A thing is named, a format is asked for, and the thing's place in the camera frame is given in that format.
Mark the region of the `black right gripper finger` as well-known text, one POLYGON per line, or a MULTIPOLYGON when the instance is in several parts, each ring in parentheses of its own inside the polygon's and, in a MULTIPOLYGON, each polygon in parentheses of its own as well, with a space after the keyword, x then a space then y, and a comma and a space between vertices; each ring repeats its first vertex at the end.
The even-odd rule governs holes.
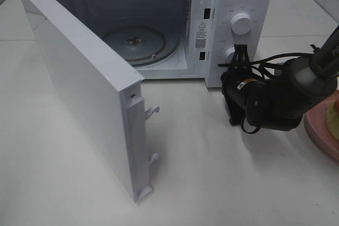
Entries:
POLYGON ((240 63, 244 67, 250 67, 250 59, 248 56, 247 45, 240 45, 240 63))
POLYGON ((230 62, 230 66, 232 68, 238 66, 238 64, 239 64, 239 54, 241 52, 241 46, 240 45, 234 45, 234 49, 235 49, 235 52, 234 52, 233 57, 232 57, 231 62, 230 62))

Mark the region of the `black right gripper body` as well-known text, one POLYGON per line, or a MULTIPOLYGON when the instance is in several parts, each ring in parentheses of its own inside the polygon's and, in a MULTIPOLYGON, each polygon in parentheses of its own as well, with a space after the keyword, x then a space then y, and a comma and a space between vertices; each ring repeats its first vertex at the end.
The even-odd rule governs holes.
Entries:
POLYGON ((267 84, 263 78, 244 68, 229 68, 221 76, 231 125, 246 118, 250 125, 262 125, 267 112, 267 84))

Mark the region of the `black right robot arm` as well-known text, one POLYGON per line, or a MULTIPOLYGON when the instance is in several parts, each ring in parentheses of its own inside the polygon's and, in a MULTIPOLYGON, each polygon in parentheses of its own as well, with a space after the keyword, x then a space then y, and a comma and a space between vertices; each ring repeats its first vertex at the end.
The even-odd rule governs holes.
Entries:
POLYGON ((250 61, 247 45, 236 44, 223 66, 221 91, 232 126, 290 131, 302 116, 337 88, 338 29, 312 53, 292 52, 250 61))

